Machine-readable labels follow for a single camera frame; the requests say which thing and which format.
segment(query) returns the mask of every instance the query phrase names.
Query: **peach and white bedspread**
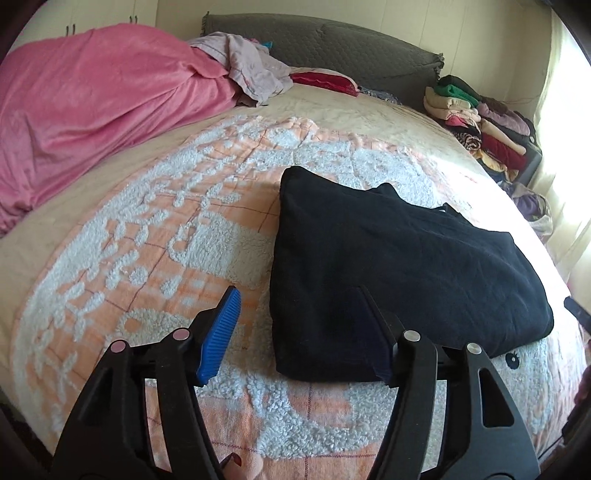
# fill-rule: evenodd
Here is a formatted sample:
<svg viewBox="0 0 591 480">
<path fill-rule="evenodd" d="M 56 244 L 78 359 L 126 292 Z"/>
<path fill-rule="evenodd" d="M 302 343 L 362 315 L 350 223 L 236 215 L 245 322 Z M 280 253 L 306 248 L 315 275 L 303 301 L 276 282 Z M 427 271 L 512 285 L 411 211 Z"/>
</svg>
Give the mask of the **peach and white bedspread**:
<svg viewBox="0 0 591 480">
<path fill-rule="evenodd" d="M 396 392 L 378 383 L 295 382 L 274 369 L 268 283 L 280 179 L 292 165 L 359 189 L 391 182 L 408 202 L 448 202 L 476 226 L 512 233 L 545 285 L 555 328 L 493 362 L 536 449 L 557 438 L 585 366 L 579 329 L 544 247 L 492 180 L 409 145 L 305 118 L 234 116 L 123 181 L 39 276 L 15 324 L 11 371 L 18 407 L 49 449 L 110 341 L 158 341 L 232 283 L 242 314 L 219 375 L 197 389 L 218 456 L 239 453 L 249 478 L 367 476 Z M 152 446 L 166 465 L 155 388 L 147 390 Z M 426 467 L 437 461 L 444 398 L 440 382 Z"/>
</svg>

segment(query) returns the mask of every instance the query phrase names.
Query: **green garment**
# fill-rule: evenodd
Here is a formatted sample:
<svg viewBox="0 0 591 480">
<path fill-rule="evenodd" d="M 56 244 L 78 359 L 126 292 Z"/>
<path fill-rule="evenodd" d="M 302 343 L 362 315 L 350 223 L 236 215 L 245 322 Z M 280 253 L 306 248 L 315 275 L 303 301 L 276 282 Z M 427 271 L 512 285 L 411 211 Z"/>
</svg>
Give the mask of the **green garment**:
<svg viewBox="0 0 591 480">
<path fill-rule="evenodd" d="M 464 90 L 459 89 L 454 85 L 447 85 L 445 87 L 442 85 L 437 85 L 433 90 L 435 90 L 436 94 L 441 95 L 442 97 L 454 97 L 466 100 L 470 102 L 470 104 L 474 108 L 476 108 L 478 105 L 478 100 L 476 100 L 472 95 L 468 95 L 466 92 L 464 92 Z"/>
</svg>

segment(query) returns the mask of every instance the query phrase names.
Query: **light purple cloth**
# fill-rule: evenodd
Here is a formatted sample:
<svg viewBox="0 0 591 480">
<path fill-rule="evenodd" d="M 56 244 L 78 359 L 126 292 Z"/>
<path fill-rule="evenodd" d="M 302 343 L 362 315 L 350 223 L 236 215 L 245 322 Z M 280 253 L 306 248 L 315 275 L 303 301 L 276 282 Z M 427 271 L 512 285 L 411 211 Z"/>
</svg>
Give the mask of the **light purple cloth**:
<svg viewBox="0 0 591 480">
<path fill-rule="evenodd" d="M 503 127 L 511 128 L 514 132 L 517 132 L 520 135 L 525 135 L 526 137 L 530 136 L 530 128 L 513 110 L 509 110 L 506 115 L 501 115 L 493 112 L 488 108 L 487 104 L 482 102 L 479 103 L 476 108 L 478 109 L 480 116 L 490 118 Z"/>
<path fill-rule="evenodd" d="M 224 66 L 229 77 L 248 97 L 245 99 L 243 95 L 239 100 L 246 105 L 264 105 L 270 97 L 293 86 L 291 70 L 285 63 L 271 57 L 267 47 L 240 35 L 214 32 L 189 40 L 189 45 L 199 48 Z"/>
</svg>

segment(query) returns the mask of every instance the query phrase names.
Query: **pillow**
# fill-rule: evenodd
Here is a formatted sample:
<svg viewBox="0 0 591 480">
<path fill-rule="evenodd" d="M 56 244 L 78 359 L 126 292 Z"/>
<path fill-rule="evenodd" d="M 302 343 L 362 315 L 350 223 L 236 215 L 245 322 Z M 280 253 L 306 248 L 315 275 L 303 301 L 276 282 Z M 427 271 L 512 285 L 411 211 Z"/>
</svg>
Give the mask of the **pillow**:
<svg viewBox="0 0 591 480">
<path fill-rule="evenodd" d="M 294 83 L 346 93 L 354 97 L 359 94 L 357 84 L 352 78 L 334 70 L 292 67 L 290 77 Z"/>
</svg>

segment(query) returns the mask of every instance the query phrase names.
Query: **headboard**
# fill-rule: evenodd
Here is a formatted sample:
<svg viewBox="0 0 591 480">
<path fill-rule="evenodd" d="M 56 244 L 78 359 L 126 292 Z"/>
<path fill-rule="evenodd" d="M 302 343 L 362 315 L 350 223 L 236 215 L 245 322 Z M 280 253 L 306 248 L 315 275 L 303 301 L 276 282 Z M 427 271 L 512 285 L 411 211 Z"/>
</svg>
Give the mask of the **headboard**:
<svg viewBox="0 0 591 480">
<path fill-rule="evenodd" d="M 271 54 L 293 67 L 317 67 L 344 73 L 357 84 L 395 95 L 423 111 L 426 86 L 434 86 L 443 55 L 389 35 L 322 18 L 281 14 L 203 17 L 203 31 L 234 33 L 272 41 Z"/>
</svg>

